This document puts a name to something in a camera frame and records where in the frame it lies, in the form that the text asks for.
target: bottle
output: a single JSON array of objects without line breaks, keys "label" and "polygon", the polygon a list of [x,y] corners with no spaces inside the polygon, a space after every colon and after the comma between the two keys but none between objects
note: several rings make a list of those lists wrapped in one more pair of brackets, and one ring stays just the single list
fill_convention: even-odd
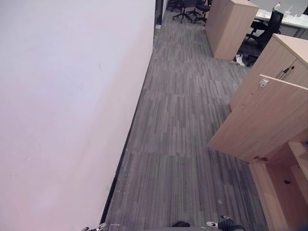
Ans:
[{"label": "bottle", "polygon": [[276,10],[276,11],[279,10],[279,8],[280,8],[280,3],[281,3],[281,2],[279,2],[279,3],[274,7],[274,10]]}]

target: light wood cabinet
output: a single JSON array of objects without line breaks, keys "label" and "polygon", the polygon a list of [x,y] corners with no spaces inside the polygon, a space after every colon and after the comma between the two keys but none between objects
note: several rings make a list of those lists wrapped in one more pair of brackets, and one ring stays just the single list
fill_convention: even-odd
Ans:
[{"label": "light wood cabinet", "polygon": [[230,108],[208,146],[250,163],[270,231],[307,226],[308,40],[273,35]]},{"label": "light wood cabinet", "polygon": [[247,0],[214,0],[205,31],[214,58],[233,60],[259,7]]}]

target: office chair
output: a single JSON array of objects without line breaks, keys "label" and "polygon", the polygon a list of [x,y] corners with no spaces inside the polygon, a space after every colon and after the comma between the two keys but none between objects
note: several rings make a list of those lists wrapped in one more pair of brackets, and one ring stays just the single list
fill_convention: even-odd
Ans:
[{"label": "office chair", "polygon": [[[283,13],[273,9],[269,20],[269,25],[266,27],[265,31],[258,37],[255,35],[250,35],[251,38],[257,41],[257,46],[261,51],[265,48],[274,33],[279,34],[279,28],[281,25],[282,18]],[[257,60],[258,57],[259,56],[256,55],[249,55],[246,59],[248,61],[248,64],[246,66],[250,66]]]},{"label": "office chair", "polygon": [[182,0],[169,0],[167,3],[167,8],[171,8],[171,12],[173,12],[174,9],[179,9],[180,12],[182,12],[183,1]]},{"label": "office chair", "polygon": [[196,8],[203,12],[203,16],[202,17],[196,17],[194,19],[193,23],[196,23],[197,21],[203,21],[204,22],[203,26],[205,26],[205,23],[206,23],[205,13],[210,11],[211,4],[212,4],[212,0],[207,0],[207,5],[205,5],[204,2],[201,2],[199,4],[197,3]]},{"label": "office chair", "polygon": [[246,34],[246,36],[248,37],[246,41],[248,41],[250,38],[252,38],[253,33],[256,33],[257,30],[265,30],[267,28],[267,25],[264,24],[263,20],[255,19],[255,21],[252,22],[250,27],[253,30],[251,31],[250,34]]},{"label": "office chair", "polygon": [[204,5],[204,4],[205,4],[204,0],[197,0],[196,5],[194,6],[193,11],[188,11],[187,15],[192,14],[195,17],[202,16],[202,14],[200,14],[199,12],[196,11],[196,7],[197,7],[197,5]]},{"label": "office chair", "polygon": [[196,7],[196,5],[197,5],[197,0],[184,0],[183,1],[183,12],[173,16],[172,20],[174,20],[175,18],[178,18],[179,16],[182,16],[180,23],[182,23],[184,17],[189,19],[190,22],[193,23],[193,20],[191,19],[191,17],[189,17],[189,14],[192,14],[192,12],[191,11],[185,12],[185,9],[188,7]]}]

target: cup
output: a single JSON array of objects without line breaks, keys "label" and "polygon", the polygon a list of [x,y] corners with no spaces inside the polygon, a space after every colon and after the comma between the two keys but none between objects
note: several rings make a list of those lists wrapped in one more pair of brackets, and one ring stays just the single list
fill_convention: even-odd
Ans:
[{"label": "cup", "polygon": [[290,15],[290,13],[291,13],[290,11],[285,11],[283,17],[284,18],[288,17]]}]

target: white desk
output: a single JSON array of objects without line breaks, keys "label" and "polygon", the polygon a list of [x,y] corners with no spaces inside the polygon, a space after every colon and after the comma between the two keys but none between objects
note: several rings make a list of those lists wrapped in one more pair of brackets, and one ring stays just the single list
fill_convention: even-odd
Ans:
[{"label": "white desk", "polygon": [[[270,20],[270,16],[271,12],[259,9],[255,16],[255,19],[268,22]],[[287,17],[284,17],[282,19],[281,25],[297,28],[297,31],[293,35],[293,37],[298,37],[300,31],[305,31],[306,29],[308,29],[308,15],[302,14],[300,17],[296,18],[291,15],[288,15]]]}]

